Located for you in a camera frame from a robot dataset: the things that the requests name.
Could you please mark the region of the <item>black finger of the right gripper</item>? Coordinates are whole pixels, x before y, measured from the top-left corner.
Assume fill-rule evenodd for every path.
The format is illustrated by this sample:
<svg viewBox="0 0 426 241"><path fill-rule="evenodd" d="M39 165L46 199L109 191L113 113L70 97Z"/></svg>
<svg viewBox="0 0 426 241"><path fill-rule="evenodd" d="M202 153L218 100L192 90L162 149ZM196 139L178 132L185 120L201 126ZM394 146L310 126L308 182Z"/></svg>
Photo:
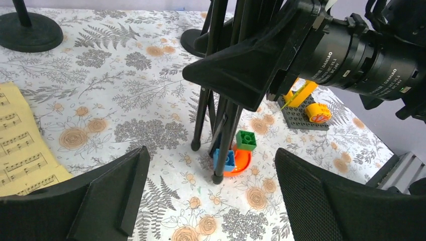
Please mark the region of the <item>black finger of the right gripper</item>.
<svg viewBox="0 0 426 241"><path fill-rule="evenodd" d="M277 72L293 63L319 14L319 1L287 1L265 27L187 65L182 76L255 111Z"/></svg>

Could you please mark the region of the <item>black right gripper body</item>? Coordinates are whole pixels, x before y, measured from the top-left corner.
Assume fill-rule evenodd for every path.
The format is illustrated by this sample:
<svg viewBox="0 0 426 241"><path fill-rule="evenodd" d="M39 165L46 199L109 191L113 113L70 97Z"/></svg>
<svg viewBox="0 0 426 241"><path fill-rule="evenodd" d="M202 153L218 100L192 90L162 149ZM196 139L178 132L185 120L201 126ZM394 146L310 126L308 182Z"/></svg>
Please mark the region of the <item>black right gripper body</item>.
<svg viewBox="0 0 426 241"><path fill-rule="evenodd" d="M334 1L276 1L268 17L266 33L276 29L267 43L271 73L266 98L276 101L298 77L319 85L331 85L361 57L361 35L368 27L359 15L336 20L330 11Z"/></svg>

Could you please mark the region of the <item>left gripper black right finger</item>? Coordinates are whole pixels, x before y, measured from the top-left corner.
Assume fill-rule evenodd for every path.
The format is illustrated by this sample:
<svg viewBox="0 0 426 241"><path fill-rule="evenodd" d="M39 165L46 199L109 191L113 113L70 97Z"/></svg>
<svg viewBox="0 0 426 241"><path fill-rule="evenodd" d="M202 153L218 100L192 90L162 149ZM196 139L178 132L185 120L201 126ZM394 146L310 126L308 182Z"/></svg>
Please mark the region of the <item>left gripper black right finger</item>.
<svg viewBox="0 0 426 241"><path fill-rule="evenodd" d="M279 148L277 177L295 240L425 240L425 178L381 190Z"/></svg>

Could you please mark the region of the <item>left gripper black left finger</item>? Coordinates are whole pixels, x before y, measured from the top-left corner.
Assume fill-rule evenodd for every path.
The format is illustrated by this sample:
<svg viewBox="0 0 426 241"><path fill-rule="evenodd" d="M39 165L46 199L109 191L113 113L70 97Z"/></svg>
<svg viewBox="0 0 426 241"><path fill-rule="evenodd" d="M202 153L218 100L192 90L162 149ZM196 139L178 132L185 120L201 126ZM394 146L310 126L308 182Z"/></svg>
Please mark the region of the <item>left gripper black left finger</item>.
<svg viewBox="0 0 426 241"><path fill-rule="evenodd" d="M140 147L28 195L1 198L1 240L127 240L150 164Z"/></svg>

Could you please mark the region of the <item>black music stand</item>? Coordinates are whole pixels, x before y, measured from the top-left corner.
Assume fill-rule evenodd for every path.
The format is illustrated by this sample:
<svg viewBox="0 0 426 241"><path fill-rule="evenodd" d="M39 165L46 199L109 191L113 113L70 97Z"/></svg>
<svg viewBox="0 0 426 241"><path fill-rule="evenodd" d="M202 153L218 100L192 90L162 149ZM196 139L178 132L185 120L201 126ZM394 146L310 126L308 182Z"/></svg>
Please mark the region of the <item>black music stand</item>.
<svg viewBox="0 0 426 241"><path fill-rule="evenodd" d="M271 40L292 17L287 7L294 1L239 1L241 12L233 18L230 45L219 49L226 1L214 1L205 57L183 70L183 77L200 86L198 110L191 148L200 148L207 106L213 93L220 96L213 117L211 149L219 149L212 182L221 184L229 148L244 109L254 111L265 96L278 71L280 50Z"/></svg>

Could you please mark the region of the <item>black round stand base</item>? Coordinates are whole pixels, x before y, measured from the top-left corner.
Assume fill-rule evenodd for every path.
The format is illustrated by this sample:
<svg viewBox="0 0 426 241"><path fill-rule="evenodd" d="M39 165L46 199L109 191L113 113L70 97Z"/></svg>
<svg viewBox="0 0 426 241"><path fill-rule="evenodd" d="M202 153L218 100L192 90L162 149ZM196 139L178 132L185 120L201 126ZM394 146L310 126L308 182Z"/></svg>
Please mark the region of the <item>black round stand base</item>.
<svg viewBox="0 0 426 241"><path fill-rule="evenodd" d="M204 58L208 45L208 34L201 34L201 30L198 29L189 29L182 33L180 43L190 54Z"/></svg>

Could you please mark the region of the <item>yellow sheet music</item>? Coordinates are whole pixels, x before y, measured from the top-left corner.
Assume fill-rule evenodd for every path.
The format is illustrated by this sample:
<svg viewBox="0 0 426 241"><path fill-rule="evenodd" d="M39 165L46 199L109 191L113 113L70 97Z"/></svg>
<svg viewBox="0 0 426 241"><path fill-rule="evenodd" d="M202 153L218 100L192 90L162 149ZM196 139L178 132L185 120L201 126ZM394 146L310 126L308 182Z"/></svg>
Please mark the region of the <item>yellow sheet music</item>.
<svg viewBox="0 0 426 241"><path fill-rule="evenodd" d="M1 196L28 195L72 177L44 142L18 87L1 84Z"/></svg>

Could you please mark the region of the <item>black microphone stand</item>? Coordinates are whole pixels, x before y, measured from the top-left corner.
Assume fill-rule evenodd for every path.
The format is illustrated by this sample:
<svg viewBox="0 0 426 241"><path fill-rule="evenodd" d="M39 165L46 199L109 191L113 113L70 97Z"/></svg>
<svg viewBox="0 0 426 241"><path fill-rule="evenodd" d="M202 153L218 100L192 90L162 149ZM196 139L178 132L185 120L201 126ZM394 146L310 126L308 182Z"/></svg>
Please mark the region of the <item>black microphone stand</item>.
<svg viewBox="0 0 426 241"><path fill-rule="evenodd" d="M63 42L61 27L51 18L27 11L23 0L13 0L14 13L1 15L1 46L13 51L39 53Z"/></svg>

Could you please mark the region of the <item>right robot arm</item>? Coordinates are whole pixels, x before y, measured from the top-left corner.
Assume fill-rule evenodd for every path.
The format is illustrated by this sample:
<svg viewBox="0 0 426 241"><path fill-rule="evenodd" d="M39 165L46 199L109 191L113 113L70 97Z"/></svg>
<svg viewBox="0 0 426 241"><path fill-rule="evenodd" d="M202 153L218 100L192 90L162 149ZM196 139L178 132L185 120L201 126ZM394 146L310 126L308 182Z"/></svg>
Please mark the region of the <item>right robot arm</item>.
<svg viewBox="0 0 426 241"><path fill-rule="evenodd" d="M369 1L366 18L333 18L325 1L287 1L251 37L183 69L185 80L256 110L297 78L361 96L373 109L401 99L399 119L425 120L425 1Z"/></svg>

